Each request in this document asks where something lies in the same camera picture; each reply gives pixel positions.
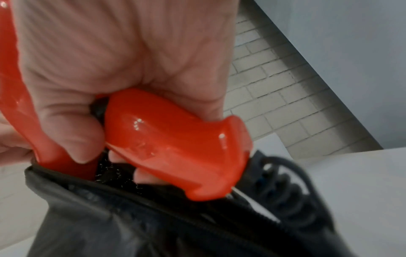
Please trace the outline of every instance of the white floor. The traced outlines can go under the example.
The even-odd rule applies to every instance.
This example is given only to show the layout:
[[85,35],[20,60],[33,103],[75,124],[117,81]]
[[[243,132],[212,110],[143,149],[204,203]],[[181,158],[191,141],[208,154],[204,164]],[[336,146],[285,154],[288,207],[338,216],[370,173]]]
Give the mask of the white floor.
[[380,149],[253,0],[237,16],[230,114],[253,139],[276,132],[295,159]]

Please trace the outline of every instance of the red rubber object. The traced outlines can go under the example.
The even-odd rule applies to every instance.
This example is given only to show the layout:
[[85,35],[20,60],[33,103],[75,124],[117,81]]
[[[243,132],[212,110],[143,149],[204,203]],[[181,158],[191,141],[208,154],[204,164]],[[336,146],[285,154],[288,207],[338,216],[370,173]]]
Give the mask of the red rubber object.
[[[40,165],[94,178],[97,162],[80,165],[46,136],[18,70],[10,9],[0,8],[0,110],[30,143]],[[203,122],[172,102],[134,88],[110,95],[106,146],[129,163],[185,190],[191,200],[224,197],[240,179],[252,141],[243,121]]]
[[184,189],[194,201],[230,193],[252,149],[240,118],[203,122],[169,100],[135,88],[110,96],[104,130],[108,148]]
[[45,168],[94,179],[97,160],[81,165],[41,129],[28,91],[18,69],[16,35],[11,10],[0,7],[0,110],[10,124],[29,142],[37,162]]

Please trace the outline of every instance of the hand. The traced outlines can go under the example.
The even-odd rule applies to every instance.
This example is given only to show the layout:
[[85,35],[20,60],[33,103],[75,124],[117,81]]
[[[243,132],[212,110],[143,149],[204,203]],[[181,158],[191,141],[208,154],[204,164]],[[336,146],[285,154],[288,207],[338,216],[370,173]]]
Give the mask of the hand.
[[20,70],[42,129],[86,163],[104,148],[89,105],[132,86],[221,119],[237,8],[238,0],[14,0]]
[[0,113],[0,167],[29,162],[32,157],[28,143]]

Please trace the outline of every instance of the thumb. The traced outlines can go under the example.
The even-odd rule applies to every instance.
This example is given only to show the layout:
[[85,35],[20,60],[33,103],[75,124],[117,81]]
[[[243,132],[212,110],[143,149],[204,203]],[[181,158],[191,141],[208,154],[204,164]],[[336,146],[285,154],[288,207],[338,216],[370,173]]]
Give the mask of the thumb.
[[77,163],[87,163],[104,149],[104,131],[90,115],[91,94],[29,86],[42,130]]

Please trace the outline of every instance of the gray wall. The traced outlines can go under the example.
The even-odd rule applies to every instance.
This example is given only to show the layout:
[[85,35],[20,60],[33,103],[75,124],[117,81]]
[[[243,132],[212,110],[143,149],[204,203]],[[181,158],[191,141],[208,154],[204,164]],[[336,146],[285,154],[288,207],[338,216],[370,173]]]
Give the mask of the gray wall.
[[406,1],[255,1],[383,148],[406,146]]

